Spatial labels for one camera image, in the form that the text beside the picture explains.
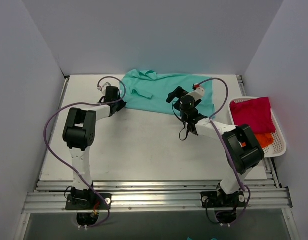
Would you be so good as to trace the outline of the teal t-shirt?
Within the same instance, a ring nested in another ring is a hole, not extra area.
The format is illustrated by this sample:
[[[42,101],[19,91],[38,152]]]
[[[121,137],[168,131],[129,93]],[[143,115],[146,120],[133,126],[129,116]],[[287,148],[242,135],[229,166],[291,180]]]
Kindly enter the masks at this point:
[[[133,69],[122,79],[126,86],[126,108],[172,115],[172,105],[166,102],[168,94],[177,87],[182,87],[190,93],[194,84],[206,79],[207,76],[184,73],[158,74],[153,70]]]

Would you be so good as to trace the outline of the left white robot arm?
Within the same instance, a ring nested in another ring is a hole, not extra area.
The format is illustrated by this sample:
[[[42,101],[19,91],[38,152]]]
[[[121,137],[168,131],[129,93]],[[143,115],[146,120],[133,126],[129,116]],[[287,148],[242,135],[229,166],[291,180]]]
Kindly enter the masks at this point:
[[[90,149],[96,138],[97,121],[111,117],[126,106],[118,87],[106,86],[103,94],[98,106],[70,108],[62,134],[74,168],[70,196],[84,210],[91,209],[97,200],[90,170]]]

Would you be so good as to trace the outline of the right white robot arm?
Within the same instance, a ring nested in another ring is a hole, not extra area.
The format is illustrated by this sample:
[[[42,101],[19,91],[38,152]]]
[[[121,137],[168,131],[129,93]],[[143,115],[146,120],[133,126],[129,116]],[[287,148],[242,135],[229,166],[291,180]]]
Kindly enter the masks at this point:
[[[234,193],[246,190],[244,180],[249,172],[265,158],[265,154],[249,125],[229,125],[212,120],[199,113],[197,106],[201,103],[205,90],[198,84],[192,92],[178,86],[167,96],[166,102],[177,101],[173,107],[180,112],[179,120],[186,132],[219,140],[226,154],[231,173],[219,183],[216,193],[217,203],[228,206],[234,201]]]

